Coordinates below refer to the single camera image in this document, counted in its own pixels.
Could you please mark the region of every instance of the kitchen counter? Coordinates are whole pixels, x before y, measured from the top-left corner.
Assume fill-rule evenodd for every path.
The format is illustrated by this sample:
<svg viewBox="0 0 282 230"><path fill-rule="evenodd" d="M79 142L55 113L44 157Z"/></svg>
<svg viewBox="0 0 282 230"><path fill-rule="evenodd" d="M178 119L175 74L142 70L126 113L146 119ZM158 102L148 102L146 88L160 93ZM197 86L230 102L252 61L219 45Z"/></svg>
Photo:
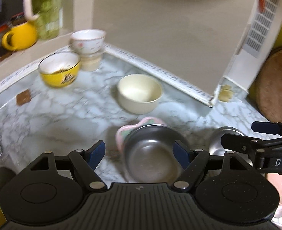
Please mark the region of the kitchen counter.
<svg viewBox="0 0 282 230"><path fill-rule="evenodd" d="M67 155L75 149L88 149L96 141L106 143L106 155L96 173L108 185L125 182L115 133L121 126L136 123L146 116L164 120L187 137L191 148L206 148L212 131L222 126L240 129L248 136L251 123L266 121L246 101L220 102L202 117L194 110L191 97L163 83L165 93L159 106L147 115L124 111L116 101L116 84L125 75L142 73L136 67L108 54L94 72L81 71L71 85L47 87L37 71L25 76L0 94L0 142L18 171L45 150ZM15 96L30 89L32 100L17 106Z"/></svg>

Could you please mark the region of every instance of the cutting board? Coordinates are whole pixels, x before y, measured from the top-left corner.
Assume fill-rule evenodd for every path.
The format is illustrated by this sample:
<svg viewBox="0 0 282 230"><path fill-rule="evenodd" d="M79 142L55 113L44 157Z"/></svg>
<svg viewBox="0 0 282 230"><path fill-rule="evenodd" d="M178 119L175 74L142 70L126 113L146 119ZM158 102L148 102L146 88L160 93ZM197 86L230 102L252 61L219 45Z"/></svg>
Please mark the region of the cutting board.
<svg viewBox="0 0 282 230"><path fill-rule="evenodd" d="M256 102L271 122L282 122L282 50L264 63L256 80Z"/></svg>

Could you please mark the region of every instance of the shelf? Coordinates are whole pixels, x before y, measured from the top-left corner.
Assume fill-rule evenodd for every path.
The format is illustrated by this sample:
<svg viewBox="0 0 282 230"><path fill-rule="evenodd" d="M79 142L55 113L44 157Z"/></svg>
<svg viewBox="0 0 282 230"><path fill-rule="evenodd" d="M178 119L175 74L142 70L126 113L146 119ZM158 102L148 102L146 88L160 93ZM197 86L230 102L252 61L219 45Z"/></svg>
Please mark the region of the shelf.
<svg viewBox="0 0 282 230"><path fill-rule="evenodd" d="M13 53L0 62L0 81L32 61L67 46L70 35L70 30L62 28L58 37L46 41L39 40L32 47Z"/></svg>

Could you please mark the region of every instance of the yellow mug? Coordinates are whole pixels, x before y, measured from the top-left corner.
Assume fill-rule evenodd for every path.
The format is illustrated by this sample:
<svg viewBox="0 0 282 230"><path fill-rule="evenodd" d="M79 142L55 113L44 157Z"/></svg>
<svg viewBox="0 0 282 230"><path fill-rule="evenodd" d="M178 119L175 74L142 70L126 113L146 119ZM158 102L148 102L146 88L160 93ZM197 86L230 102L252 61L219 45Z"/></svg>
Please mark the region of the yellow mug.
<svg viewBox="0 0 282 230"><path fill-rule="evenodd" d="M2 46L10 51L23 50L31 47L38 39L37 29L32 22L14 26L2 37Z"/></svg>

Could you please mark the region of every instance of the metal bowl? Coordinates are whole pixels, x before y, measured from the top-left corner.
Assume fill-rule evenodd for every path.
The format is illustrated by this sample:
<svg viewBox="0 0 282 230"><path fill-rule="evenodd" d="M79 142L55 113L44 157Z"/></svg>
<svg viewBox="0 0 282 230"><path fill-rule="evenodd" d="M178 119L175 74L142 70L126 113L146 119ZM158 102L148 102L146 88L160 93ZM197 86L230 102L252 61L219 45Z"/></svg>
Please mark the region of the metal bowl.
<svg viewBox="0 0 282 230"><path fill-rule="evenodd" d="M123 160L136 182L172 183L182 172L173 155L176 140L188 146L179 132L161 124L150 124L132 131L124 141Z"/></svg>
<svg viewBox="0 0 282 230"><path fill-rule="evenodd" d="M227 149L224 149L223 146L221 145L221 137L225 133L245 136L245 134L243 134L240 130L233 128L233 127L229 127L229 126L225 126L225 127L216 129L212 133L210 140L209 140L208 152L211 155L224 156L224 153L228 151ZM248 164L252 166L252 161L247 157L246 154L238 153L238 155L241 156Z"/></svg>

